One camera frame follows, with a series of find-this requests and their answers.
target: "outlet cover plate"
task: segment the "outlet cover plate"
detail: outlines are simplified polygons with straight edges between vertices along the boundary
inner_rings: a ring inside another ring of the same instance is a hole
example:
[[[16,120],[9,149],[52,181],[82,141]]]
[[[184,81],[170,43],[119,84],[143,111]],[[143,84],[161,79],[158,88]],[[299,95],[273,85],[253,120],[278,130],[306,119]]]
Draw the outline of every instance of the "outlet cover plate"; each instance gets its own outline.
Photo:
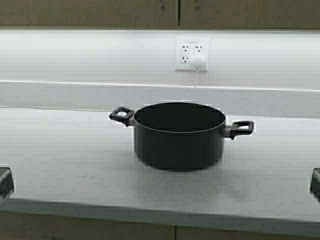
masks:
[[[195,46],[203,46],[203,56],[205,64],[200,67],[200,71],[208,71],[209,63],[209,37],[177,37],[175,46],[175,69],[179,71],[195,71],[196,69],[190,63],[190,59],[196,52]]]

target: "plug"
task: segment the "plug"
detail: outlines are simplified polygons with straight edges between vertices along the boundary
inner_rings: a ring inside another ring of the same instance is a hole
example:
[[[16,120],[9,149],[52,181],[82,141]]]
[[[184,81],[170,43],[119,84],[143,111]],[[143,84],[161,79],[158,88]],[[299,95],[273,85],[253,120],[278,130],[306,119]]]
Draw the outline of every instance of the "plug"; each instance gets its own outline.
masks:
[[[196,71],[199,71],[200,68],[203,68],[203,66],[206,64],[206,59],[204,55],[194,55],[190,59],[190,64],[193,68],[195,68]]]

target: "white countertop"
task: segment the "white countertop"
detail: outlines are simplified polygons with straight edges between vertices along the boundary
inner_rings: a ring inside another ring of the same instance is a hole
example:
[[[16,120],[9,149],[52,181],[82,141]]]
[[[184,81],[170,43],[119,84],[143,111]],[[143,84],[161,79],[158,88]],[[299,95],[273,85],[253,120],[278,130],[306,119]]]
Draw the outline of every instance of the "white countertop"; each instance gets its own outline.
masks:
[[[15,193],[3,210],[320,237],[309,193],[320,168],[320,119],[253,120],[222,160],[195,172],[140,162],[133,129],[108,112],[0,109],[0,166]]]

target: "cooking pot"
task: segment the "cooking pot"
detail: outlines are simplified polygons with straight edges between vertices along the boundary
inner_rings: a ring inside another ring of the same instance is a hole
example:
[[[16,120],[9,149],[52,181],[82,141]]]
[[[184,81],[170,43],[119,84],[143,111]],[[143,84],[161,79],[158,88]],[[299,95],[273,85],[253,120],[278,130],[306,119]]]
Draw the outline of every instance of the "cooking pot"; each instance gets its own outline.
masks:
[[[168,102],[138,111],[119,107],[110,119],[133,126],[134,151],[141,161],[158,169],[191,171],[217,162],[224,138],[250,135],[252,121],[225,125],[226,116],[210,106]]]

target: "pot rim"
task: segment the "pot rim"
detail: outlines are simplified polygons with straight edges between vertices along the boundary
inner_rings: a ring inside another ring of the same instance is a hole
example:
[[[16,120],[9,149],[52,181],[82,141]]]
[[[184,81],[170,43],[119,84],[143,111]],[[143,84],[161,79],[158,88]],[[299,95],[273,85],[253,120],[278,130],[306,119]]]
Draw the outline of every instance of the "pot rim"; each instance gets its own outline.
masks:
[[[223,121],[221,124],[219,124],[218,126],[215,126],[215,127],[212,127],[212,128],[208,128],[208,129],[204,129],[204,130],[199,130],[199,131],[165,131],[165,130],[159,130],[159,129],[154,129],[154,128],[145,126],[145,125],[139,123],[139,122],[136,120],[136,118],[135,118],[136,113],[139,112],[140,110],[144,109],[144,108],[147,108],[147,107],[150,107],[150,106],[156,106],[156,105],[177,104],[177,103],[179,103],[179,104],[193,104],[193,105],[206,106],[206,107],[212,108],[212,109],[220,112],[220,113],[224,116],[224,121]],[[134,123],[137,123],[137,124],[140,125],[141,127],[147,128],[147,129],[152,130],[152,131],[157,131],[157,132],[162,132],[162,133],[170,133],[170,134],[193,134],[193,133],[206,132],[206,131],[210,131],[210,130],[213,130],[213,129],[216,129],[216,128],[221,127],[221,125],[224,125],[224,124],[226,123],[226,120],[227,120],[226,115],[225,115],[222,111],[220,111],[220,110],[218,110],[218,109],[216,109],[216,108],[214,108],[214,107],[207,106],[207,105],[203,105],[203,104],[198,104],[198,103],[190,103],[190,102],[164,102],[164,103],[157,103],[157,104],[148,105],[148,106],[145,106],[145,107],[143,107],[143,108],[140,108],[138,111],[136,111],[136,112],[133,114],[133,117],[132,117],[132,118],[133,118]]]

